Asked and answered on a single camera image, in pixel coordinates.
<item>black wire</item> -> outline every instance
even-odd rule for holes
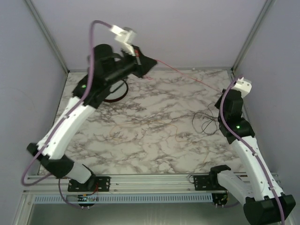
[[[190,178],[193,177],[194,175],[189,175],[189,177],[187,178],[187,180],[191,183],[191,184],[195,184],[195,182],[191,182]]]
[[[215,117],[215,116],[213,115],[212,110],[209,108],[209,106],[210,106],[211,104],[212,104],[212,103],[210,103],[210,104],[207,106],[207,109],[210,111],[211,115],[208,115],[207,113],[204,113],[204,112],[196,112],[196,113],[194,114],[193,118],[192,118],[192,126],[193,126],[195,132],[197,132],[198,134],[204,133],[204,134],[206,134],[206,135],[208,135],[208,136],[211,136],[211,135],[214,135],[214,134],[219,130],[218,125],[217,125],[218,118]],[[204,116],[203,116],[203,119],[208,119],[207,121],[205,121],[205,122],[202,124],[202,126],[201,126],[201,130],[202,130],[202,131],[201,131],[201,132],[197,131],[197,129],[196,129],[195,126],[194,126],[194,120],[195,120],[195,117],[196,117],[197,114],[204,115]],[[211,133],[206,133],[205,130],[207,129],[207,127],[208,127],[212,122],[214,122],[215,127],[216,127],[216,130],[214,130],[214,131],[211,132]]]

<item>marble surface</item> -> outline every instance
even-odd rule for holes
[[[225,70],[183,73],[217,90],[229,84]],[[57,117],[83,76],[85,73],[69,74]],[[66,154],[96,174],[205,173],[222,164],[244,172],[220,131],[211,136],[199,134],[191,125],[195,112],[210,113],[208,105],[218,116],[212,103],[220,92],[176,71],[151,71],[147,76],[150,78],[131,75],[127,96],[117,103],[103,103],[83,123]],[[195,117],[198,131],[205,121],[200,114]],[[214,129],[211,123],[206,131]]]

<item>light purple wall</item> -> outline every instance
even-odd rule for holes
[[[0,1],[2,225],[13,222],[23,192],[21,174],[32,158],[26,147],[51,127],[65,78],[24,2]]]
[[[247,111],[262,153],[296,202],[300,223],[300,1],[271,8],[237,74],[252,81]]]
[[[32,0],[67,62],[86,69],[93,20],[131,27],[145,55],[175,67],[232,67],[264,0]],[[119,45],[106,28],[96,43]]]

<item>black end effector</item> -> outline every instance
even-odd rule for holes
[[[113,53],[112,47],[107,44],[97,45],[94,48],[93,83],[84,105],[98,108],[101,102],[111,94],[110,87],[113,84],[125,80],[130,74],[141,78],[157,64],[156,60],[144,56],[139,47],[133,45],[133,48],[135,56],[122,51],[123,57]],[[88,75],[78,83],[73,90],[73,96],[79,98],[83,96],[87,81]]]
[[[225,171],[225,170],[231,170],[231,168],[227,165],[217,165],[210,169],[208,176],[210,179],[210,183],[212,184],[212,187],[215,190],[222,188],[222,186],[218,182],[218,173]],[[213,197],[212,201],[214,202],[214,204],[217,204],[219,206],[227,204],[227,201],[228,201],[227,194],[213,193],[212,197]]]
[[[215,107],[220,109],[221,100],[223,95],[219,98]],[[255,136],[255,133],[250,125],[250,123],[245,120],[242,116],[242,108],[243,108],[243,98],[241,97],[241,92],[238,90],[229,90],[225,101],[224,101],[224,118],[227,125],[240,137],[246,136]],[[224,123],[222,122],[220,113],[218,117],[219,128],[222,134],[227,138],[228,143],[231,144],[236,137],[233,136],[225,127]]]

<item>black base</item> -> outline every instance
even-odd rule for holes
[[[296,205],[292,195],[279,197],[285,219],[289,216]],[[243,206],[245,216],[251,225],[266,225],[280,222],[279,207],[275,198],[262,201],[255,201],[253,198],[246,198]]]
[[[126,91],[125,91],[125,93],[122,96],[120,96],[120,97],[118,97],[116,99],[104,99],[104,102],[108,102],[108,103],[118,102],[118,101],[122,100],[123,98],[125,98],[125,96],[128,94],[129,86],[128,86],[128,84],[127,84],[126,81],[123,81],[123,82],[126,85]]]
[[[68,192],[93,192],[95,191],[96,185],[98,187],[98,192],[108,192],[110,188],[110,177],[94,177],[94,185],[88,187],[86,184],[81,184],[76,180],[71,179],[69,186],[67,188]]]
[[[226,188],[214,185],[209,175],[195,175],[194,186],[195,191],[226,191]]]
[[[220,109],[223,95],[219,98],[215,107]],[[230,90],[226,96],[223,106],[223,114],[227,125],[240,137],[255,136],[255,133],[248,121],[242,118],[243,98],[238,90]],[[227,130],[220,116],[218,116],[219,128],[223,136],[227,138],[231,144],[236,140],[236,137]]]

